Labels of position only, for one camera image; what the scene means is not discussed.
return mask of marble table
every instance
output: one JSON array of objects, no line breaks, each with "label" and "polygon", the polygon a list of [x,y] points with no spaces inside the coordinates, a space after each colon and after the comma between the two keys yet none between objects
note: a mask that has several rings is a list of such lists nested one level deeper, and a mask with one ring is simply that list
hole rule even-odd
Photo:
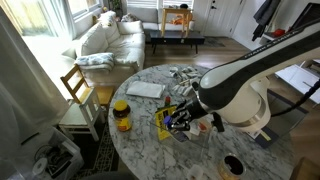
[{"label": "marble table", "polygon": [[[208,148],[198,146],[182,148],[181,151],[181,148],[166,145],[153,138],[151,131],[154,131],[154,113],[164,105],[165,97],[171,97],[171,104],[179,104],[190,98],[172,91],[178,83],[169,74],[169,67],[172,66],[181,70],[190,65],[161,65],[142,70],[119,87],[110,104],[108,121],[112,141],[122,161],[139,179],[186,179],[189,168],[194,164],[204,170],[202,179],[222,179],[217,165],[227,153],[237,155],[244,162],[246,172],[242,179],[289,179],[293,170],[289,135],[263,149],[247,134],[223,122],[225,132],[219,133],[215,129],[210,131]],[[208,70],[200,66],[193,67],[201,74]],[[163,84],[166,88],[159,99],[126,95],[128,86],[133,81]],[[126,100],[131,107],[133,126],[127,132],[117,130],[112,114],[114,103],[120,99]],[[201,157],[192,157],[190,152],[194,152],[195,156],[201,154]]]}]

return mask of patterned rug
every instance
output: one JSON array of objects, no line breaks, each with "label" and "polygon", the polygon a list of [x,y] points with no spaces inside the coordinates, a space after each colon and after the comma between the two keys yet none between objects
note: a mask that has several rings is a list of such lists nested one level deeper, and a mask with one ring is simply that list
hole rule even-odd
[{"label": "patterned rug", "polygon": [[215,37],[205,37],[203,45],[211,47],[225,47],[225,45]]},{"label": "patterned rug", "polygon": [[102,124],[99,119],[95,124],[99,136],[98,142],[93,140],[91,134],[74,135],[74,143],[81,149],[84,165],[72,179],[81,179],[99,172],[117,170],[119,155],[113,146],[107,117],[105,124]]}]

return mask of window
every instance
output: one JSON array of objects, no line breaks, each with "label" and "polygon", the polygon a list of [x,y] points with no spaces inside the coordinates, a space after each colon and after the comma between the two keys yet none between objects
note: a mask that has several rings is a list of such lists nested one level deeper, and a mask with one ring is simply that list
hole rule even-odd
[{"label": "window", "polygon": [[99,8],[99,0],[68,0],[73,17]]},{"label": "window", "polygon": [[2,0],[0,5],[21,36],[54,36],[42,3],[29,0]]},{"label": "window", "polygon": [[158,0],[127,0],[128,7],[157,8]]},{"label": "window", "polygon": [[180,6],[181,4],[187,4],[190,9],[193,9],[193,1],[194,0],[163,0],[163,7],[168,7],[169,5]]}]

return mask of wooden chair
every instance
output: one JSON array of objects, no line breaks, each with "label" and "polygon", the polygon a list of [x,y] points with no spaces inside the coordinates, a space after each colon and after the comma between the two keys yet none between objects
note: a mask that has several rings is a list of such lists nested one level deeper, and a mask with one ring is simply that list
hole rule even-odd
[{"label": "wooden chair", "polygon": [[[79,79],[79,81],[75,84],[74,87],[71,87],[69,83],[69,80],[71,78]],[[81,69],[77,64],[75,64],[74,67],[65,76],[60,77],[60,79],[62,80],[63,84],[66,86],[69,93],[73,97],[73,100],[78,104],[81,104],[83,102],[83,100],[87,97],[88,93],[91,90],[85,78],[83,77]],[[84,90],[79,95],[78,91],[83,86],[84,86]],[[100,104],[106,107],[110,103],[111,97],[113,95],[114,87],[96,86],[95,89],[98,93]]]},{"label": "wooden chair", "polygon": [[62,120],[59,122],[59,127],[71,140],[74,139],[72,134],[92,134],[93,139],[99,141],[99,136],[94,128],[94,124],[99,116],[101,121],[105,123],[98,95],[95,88],[93,88],[90,90],[87,98],[82,104],[73,103],[70,106]]}]

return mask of black cable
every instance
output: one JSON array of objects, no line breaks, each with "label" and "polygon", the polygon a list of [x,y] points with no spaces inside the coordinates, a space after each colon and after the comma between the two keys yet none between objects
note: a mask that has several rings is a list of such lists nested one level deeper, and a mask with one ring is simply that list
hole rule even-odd
[{"label": "black cable", "polygon": [[304,94],[304,96],[298,102],[296,102],[294,105],[292,105],[291,107],[289,107],[281,112],[272,114],[271,117],[280,116],[282,114],[288,113],[288,112],[292,111],[293,109],[299,107],[301,104],[306,102],[306,100],[308,100],[309,97],[312,96],[312,94],[314,94],[319,88],[320,88],[320,79],[316,83],[314,83],[314,85],[309,89],[309,91],[306,92]]}]

